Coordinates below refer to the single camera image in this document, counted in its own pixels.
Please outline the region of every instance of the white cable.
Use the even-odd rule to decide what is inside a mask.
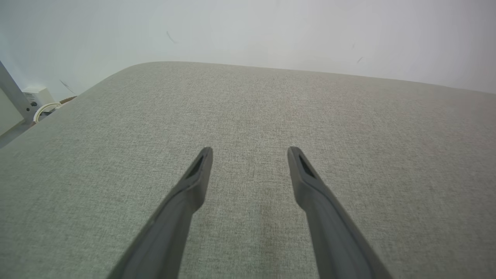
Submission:
[[[55,108],[58,108],[60,106],[62,106],[61,103],[48,103],[46,105],[43,105],[41,106],[41,108],[39,108],[36,113],[34,114],[34,117],[33,117],[33,121],[35,123],[38,123],[38,118],[40,117],[41,113],[46,109],[48,108],[49,106],[56,106]]]

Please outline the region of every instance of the gray fabric surface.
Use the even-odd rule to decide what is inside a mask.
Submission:
[[[315,278],[300,147],[397,278],[496,277],[496,95],[308,71],[132,66],[0,149],[0,277],[104,278],[204,146],[182,278]]]

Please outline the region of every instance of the wall mark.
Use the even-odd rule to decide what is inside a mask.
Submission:
[[[74,95],[76,95],[76,93],[74,93],[74,91],[69,87],[69,85],[67,85],[65,82],[63,82],[62,80],[60,80],[62,82],[62,84],[67,88],[69,89],[70,92],[72,92]]]
[[[176,41],[174,41],[172,38],[171,38],[171,35],[169,34],[169,31],[167,31],[167,37],[169,37],[169,39],[171,40],[171,42],[177,44]]]

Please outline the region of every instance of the gray upholstered cushion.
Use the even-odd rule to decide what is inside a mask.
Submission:
[[[0,149],[0,277],[104,278],[204,146],[183,278],[314,278],[299,146],[398,278],[496,273],[496,95],[159,62],[105,79]]]

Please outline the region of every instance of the floor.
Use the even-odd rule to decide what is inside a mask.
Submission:
[[[9,142],[13,141],[16,137],[20,136],[23,132],[27,131],[30,124],[31,123],[26,121],[0,136],[0,148],[3,148]]]

